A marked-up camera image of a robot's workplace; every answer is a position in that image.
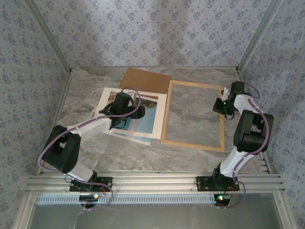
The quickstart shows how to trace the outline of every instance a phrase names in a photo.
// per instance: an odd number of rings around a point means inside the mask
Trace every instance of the wall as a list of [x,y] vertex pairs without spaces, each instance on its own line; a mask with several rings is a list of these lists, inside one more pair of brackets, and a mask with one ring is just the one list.
[[305,3],[284,1],[242,78],[261,92],[258,105],[274,115],[271,161],[284,179],[305,228]]
[[70,67],[236,66],[269,0],[36,0]]
[[0,228],[10,228],[66,74],[22,1],[0,2]]

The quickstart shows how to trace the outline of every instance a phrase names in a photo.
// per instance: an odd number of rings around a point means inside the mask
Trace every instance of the wooden picture frame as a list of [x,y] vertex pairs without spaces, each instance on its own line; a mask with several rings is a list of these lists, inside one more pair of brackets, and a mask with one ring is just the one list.
[[168,88],[168,94],[167,94],[167,100],[166,100],[166,107],[165,107],[163,128],[162,128],[162,134],[161,134],[161,143],[168,144],[168,145],[173,145],[173,146],[184,146],[184,147],[189,147],[189,148],[205,149],[205,150],[210,150],[210,151],[216,151],[216,152],[224,153],[224,150],[225,150],[225,147],[224,147],[224,115],[222,115],[222,114],[219,114],[219,139],[220,139],[220,147],[203,146],[203,145],[196,145],[196,144],[190,144],[190,143],[166,140],[166,130],[167,130],[167,124],[168,124],[168,115],[169,115],[169,111],[170,111],[172,89],[173,89],[173,85],[174,84],[191,86],[191,87],[199,87],[199,88],[207,88],[207,89],[215,89],[215,90],[219,91],[219,97],[220,98],[222,98],[221,91],[224,89],[222,86],[219,86],[219,85],[211,85],[211,84],[204,84],[204,83],[192,83],[192,82],[171,80],[169,88]]

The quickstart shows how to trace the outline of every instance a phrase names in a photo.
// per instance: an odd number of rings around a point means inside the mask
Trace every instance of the brown cardboard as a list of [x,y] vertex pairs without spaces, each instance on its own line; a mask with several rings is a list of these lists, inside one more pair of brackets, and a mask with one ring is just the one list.
[[130,86],[142,92],[167,94],[171,78],[168,75],[128,68],[119,88]]

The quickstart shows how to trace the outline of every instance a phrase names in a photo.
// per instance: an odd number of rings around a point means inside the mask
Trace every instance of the marble surface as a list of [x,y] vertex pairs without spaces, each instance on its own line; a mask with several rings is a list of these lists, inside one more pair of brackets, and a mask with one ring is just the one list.
[[166,140],[220,147],[219,90],[173,84]]
[[[204,68],[142,68],[171,75],[174,80],[216,85],[228,85],[238,80],[233,71]],[[104,87],[117,87],[127,68],[73,69],[71,84],[62,109],[59,124],[74,125],[86,120],[98,103]],[[233,148],[233,135],[239,115],[225,121],[226,153],[160,144],[153,139],[150,146],[98,134],[82,143],[80,161],[94,169],[125,169],[150,171],[181,171],[211,173]],[[240,173],[257,173],[257,159],[249,160]]]

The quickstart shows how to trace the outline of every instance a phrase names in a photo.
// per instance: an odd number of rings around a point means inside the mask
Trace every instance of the blue floral wallpaper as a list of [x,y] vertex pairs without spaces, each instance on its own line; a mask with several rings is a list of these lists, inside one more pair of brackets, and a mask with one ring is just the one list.
[[19,0],[0,1],[0,228],[11,228],[66,73]]
[[70,67],[236,66],[269,0],[35,0]]
[[305,228],[305,2],[284,1],[242,78],[261,92],[256,102],[274,115],[271,161],[284,179]]

